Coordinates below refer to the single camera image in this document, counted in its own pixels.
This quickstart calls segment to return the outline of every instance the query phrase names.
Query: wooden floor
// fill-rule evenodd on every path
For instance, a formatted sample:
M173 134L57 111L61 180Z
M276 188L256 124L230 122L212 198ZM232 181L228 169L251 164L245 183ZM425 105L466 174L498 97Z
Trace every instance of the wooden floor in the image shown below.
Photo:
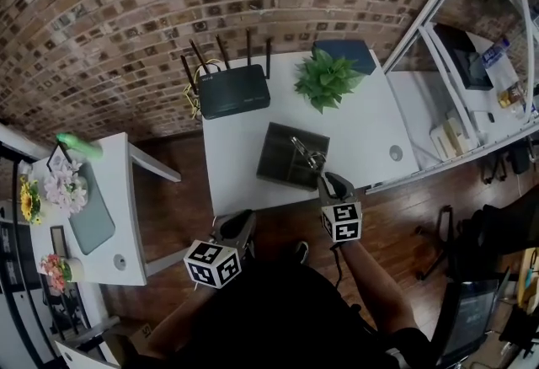
M158 178L136 167L136 206L147 261L204 239L213 219L210 189L201 136L162 141L141 146L143 150L176 168L183 181L178 184ZM431 336L446 278L440 269L426 282L415 279L416 270L426 268L435 251L414 234L418 226L434 227L439 209L453 205L456 220L470 217L484 204L506 206L535 183L528 172L520 182L511 174L505 182L481 182L478 165L468 163L401 188L363 195L364 220L361 242L404 289L419 327ZM282 206L257 213L257 256L274 259L298 239L310 245L309 265L330 281L337 280L330 242L318 219L316 201ZM350 273L343 263L340 293L349 304L360 302ZM157 324L171 313L193 290L183 264L152 276L147 286L102 286L105 301L113 314Z

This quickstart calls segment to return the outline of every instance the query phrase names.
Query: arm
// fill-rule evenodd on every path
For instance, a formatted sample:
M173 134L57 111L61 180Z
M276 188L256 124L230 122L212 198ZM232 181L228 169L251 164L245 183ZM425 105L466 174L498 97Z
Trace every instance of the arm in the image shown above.
M359 240L347 242L340 249L377 328L385 334L417 328L414 312L403 292Z
M152 331L148 344L155 356L164 358L187 344L195 316L214 294L213 288L200 286Z

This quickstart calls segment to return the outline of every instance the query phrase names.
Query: wifi router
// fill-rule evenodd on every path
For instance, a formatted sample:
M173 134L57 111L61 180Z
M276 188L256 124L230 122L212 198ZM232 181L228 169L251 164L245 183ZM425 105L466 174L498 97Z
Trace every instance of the wifi router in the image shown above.
M270 78L271 39L266 41L266 75L260 65L251 65L251 35L247 29L247 66L230 68L227 53L219 35L217 44L221 50L226 70L210 72L205 60L193 41L190 42L205 74L199 77L198 87L185 57L181 56L187 77L195 94L200 98L200 112L211 120L228 115L260 110L270 106L270 91L266 78Z

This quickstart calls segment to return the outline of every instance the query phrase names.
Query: green bottle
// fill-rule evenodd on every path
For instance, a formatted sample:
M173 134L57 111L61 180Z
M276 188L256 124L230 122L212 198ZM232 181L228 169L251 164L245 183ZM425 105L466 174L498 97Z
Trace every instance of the green bottle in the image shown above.
M70 149L79 151L86 158L101 158L103 156L103 150L101 147L92 146L90 143L86 143L73 134L58 134L56 136L59 142L64 143Z

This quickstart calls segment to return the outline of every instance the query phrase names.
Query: desk leg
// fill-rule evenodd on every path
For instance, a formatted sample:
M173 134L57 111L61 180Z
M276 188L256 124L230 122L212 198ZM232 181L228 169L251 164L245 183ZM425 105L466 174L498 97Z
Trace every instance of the desk leg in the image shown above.
M160 163L157 159L151 157L147 153L144 153L141 149L133 146L132 144L129 144L129 155L135 164L140 165L152 173L158 174L159 176L172 180L173 182L181 182L182 180L180 173L172 170L170 167L167 167L164 163Z
M185 249L182 249L181 251L175 252L174 254L170 254L170 255L167 255L166 257L155 259L154 261L150 261L149 263L146 263L144 265L144 269L146 270L146 276L148 277L151 275L155 275L161 270L165 270L171 265L175 265L176 263L179 263L182 259L184 259L188 250L189 248L185 248Z

